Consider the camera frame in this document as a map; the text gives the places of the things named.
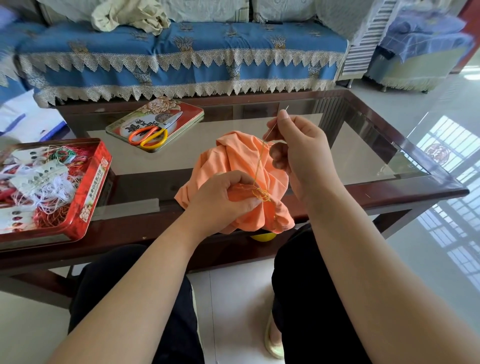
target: tiled floor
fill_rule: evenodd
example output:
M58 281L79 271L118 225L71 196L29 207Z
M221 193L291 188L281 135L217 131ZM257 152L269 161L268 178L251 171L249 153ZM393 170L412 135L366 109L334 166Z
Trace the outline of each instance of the tiled floor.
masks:
M401 258L480 333L480 62L424 95L356 81L352 91L420 148L443 145L443 167L471 194L435 205L388 239ZM207 364L276 362L263 348L273 260L190 275ZM0 358L40 364L65 336L66 310L0 293Z

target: forearm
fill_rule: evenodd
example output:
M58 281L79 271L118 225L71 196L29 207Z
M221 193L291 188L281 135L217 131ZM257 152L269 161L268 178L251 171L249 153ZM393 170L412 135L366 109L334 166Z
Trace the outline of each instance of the forearm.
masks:
M151 363L199 236L176 221L57 348L50 364Z
M477 363L480 341L400 260L342 188L307 210L337 292L374 363Z

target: wooden table frame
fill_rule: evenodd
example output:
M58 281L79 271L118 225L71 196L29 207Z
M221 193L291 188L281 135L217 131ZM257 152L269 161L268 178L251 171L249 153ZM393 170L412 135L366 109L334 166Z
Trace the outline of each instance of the wooden table frame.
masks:
M466 187L348 90L192 97L183 100L204 107L334 96L344 97L356 110L370 119L388 142L400 146L429 173L419 177L346 186L369 215L378 215L373 222L385 238L438 201L468 194ZM66 117L73 114L132 111L145 102L75 102L58 109ZM305 208L295 195L287 193L282 201L295 222L305 222L308 219ZM149 244L180 214L181 208L172 205L159 213L94 221L86 236L78 242L0 252L0 291L67 308L74 293L75 282L48 269L92 262L101 254L130 243ZM189 262L188 270L223 267L273 257L292 233L293 231L286 231L267 243L260 243L249 237L258 232L239 231L231 235L213 235L198 246Z

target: yellow scissors handle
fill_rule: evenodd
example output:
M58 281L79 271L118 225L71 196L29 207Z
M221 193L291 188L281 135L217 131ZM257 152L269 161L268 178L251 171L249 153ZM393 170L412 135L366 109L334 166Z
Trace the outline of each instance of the yellow scissors handle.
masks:
M148 142L151 142L152 140L154 140L155 138L157 138L159 136L162 136L162 139L160 139L160 141L157 144L154 144L152 146L146 146L145 145ZM157 149L165 143L165 141L167 140L167 137L168 137L168 131L166 129L162 129L159 132L153 133L151 136L142 140L142 142L140 143L140 146L143 149L147 149L147 150Z

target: red wooden door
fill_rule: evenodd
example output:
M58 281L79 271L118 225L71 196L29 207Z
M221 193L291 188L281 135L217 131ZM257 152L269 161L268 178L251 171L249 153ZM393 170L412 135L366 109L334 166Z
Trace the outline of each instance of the red wooden door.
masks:
M455 66L452 73L459 73L480 47L480 0L468 0L458 17L467 22L463 31L473 35L475 38L475 46L470 53Z

